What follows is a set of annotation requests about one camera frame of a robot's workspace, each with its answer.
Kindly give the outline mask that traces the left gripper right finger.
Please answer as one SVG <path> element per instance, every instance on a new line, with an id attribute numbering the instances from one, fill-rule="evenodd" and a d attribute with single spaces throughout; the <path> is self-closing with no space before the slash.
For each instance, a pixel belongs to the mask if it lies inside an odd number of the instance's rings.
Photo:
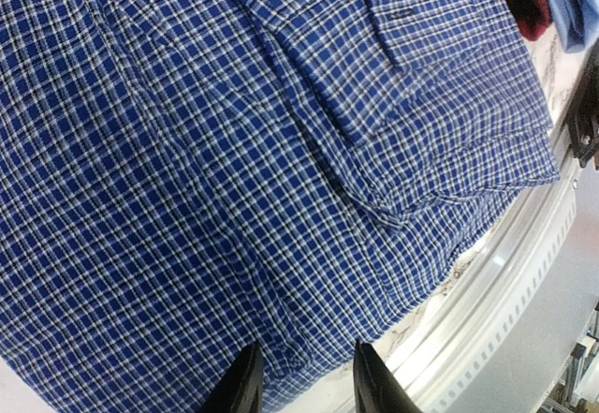
<path id="1" fill-rule="evenodd" d="M 355 343 L 353 384 L 358 413 L 422 413 L 373 346 Z"/>

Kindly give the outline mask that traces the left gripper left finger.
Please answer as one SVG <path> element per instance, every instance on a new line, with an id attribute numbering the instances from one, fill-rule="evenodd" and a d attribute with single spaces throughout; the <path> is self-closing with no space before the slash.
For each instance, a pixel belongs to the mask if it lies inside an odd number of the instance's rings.
<path id="1" fill-rule="evenodd" d="M 231 363 L 200 413 L 258 413 L 262 411 L 264 359 L 261 345 L 245 346 Z"/>

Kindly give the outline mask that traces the dark blue checked shirt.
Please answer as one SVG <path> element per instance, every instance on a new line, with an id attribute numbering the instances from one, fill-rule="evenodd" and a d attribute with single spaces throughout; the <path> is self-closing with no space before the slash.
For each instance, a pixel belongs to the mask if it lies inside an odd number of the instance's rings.
<path id="1" fill-rule="evenodd" d="M 274 412 L 559 173 L 504 0 L 1 0 L 1 356 L 60 412 Z"/>

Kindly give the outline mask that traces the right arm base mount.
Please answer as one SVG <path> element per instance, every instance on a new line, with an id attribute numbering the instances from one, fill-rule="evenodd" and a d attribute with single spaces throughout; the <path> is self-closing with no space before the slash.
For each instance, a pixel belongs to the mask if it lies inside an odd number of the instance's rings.
<path id="1" fill-rule="evenodd" d="M 593 48 L 566 114 L 574 159 L 598 169 L 598 48 Z"/>

